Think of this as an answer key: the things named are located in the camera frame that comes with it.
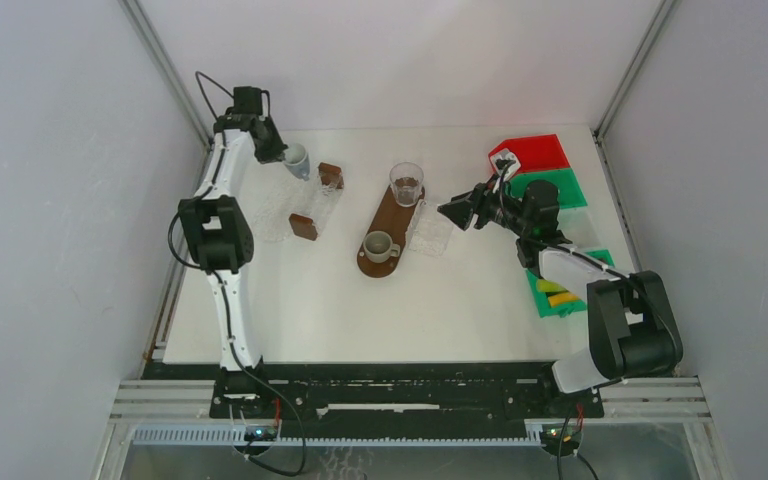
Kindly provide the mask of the clear textured acrylic holder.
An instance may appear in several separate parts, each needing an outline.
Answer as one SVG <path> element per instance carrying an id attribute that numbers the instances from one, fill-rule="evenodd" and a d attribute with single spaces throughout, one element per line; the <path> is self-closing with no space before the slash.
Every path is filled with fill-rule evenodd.
<path id="1" fill-rule="evenodd" d="M 437 211 L 436 204 L 419 202 L 406 236 L 410 251 L 429 257 L 441 257 L 453 232 L 453 224 Z"/>

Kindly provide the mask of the clear glass tumbler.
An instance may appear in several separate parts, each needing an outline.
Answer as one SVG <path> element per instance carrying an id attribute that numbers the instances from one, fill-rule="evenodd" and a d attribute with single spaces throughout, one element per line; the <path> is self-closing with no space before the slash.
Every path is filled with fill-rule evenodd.
<path id="1" fill-rule="evenodd" d="M 390 188 L 399 206 L 415 206 L 423 191 L 424 171 L 412 162 L 401 162 L 389 172 Z"/>

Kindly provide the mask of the grey ceramic cup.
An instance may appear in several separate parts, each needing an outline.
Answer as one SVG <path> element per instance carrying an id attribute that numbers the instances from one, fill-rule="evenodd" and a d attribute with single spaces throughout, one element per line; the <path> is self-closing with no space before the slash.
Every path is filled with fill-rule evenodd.
<path id="1" fill-rule="evenodd" d="M 365 258 L 375 264 L 383 264 L 401 256 L 401 246 L 381 230 L 371 231 L 364 237 L 362 250 Z"/>

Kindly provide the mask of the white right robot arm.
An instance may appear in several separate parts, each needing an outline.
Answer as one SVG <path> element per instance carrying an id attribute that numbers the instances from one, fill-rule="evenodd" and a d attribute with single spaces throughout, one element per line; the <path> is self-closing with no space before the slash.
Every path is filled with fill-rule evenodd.
<path id="1" fill-rule="evenodd" d="M 587 307 L 588 345 L 555 361 L 538 402 L 552 416 L 565 415 L 578 392 L 625 378 L 671 373 L 683 343 L 661 277 L 622 273 L 574 245 L 559 227 L 559 191 L 546 180 L 530 182 L 520 198 L 500 175 L 438 206 L 462 230 L 490 222 L 516 236 L 517 257 L 533 275 L 564 287 Z"/>

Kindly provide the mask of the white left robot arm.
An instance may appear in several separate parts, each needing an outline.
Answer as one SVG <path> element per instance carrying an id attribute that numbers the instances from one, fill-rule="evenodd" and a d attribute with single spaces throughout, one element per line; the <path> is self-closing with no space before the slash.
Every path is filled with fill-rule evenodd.
<path id="1" fill-rule="evenodd" d="M 265 414 L 277 391 L 259 373 L 262 353 L 254 338 L 248 273 L 254 236 L 235 196 L 246 169 L 275 162 L 285 150 L 270 116 L 268 91 L 237 86 L 233 103 L 216 118 L 209 163 L 192 197 L 179 201 L 172 222 L 188 251 L 182 265 L 203 272 L 213 293 L 220 328 L 220 402 L 246 415 Z"/>

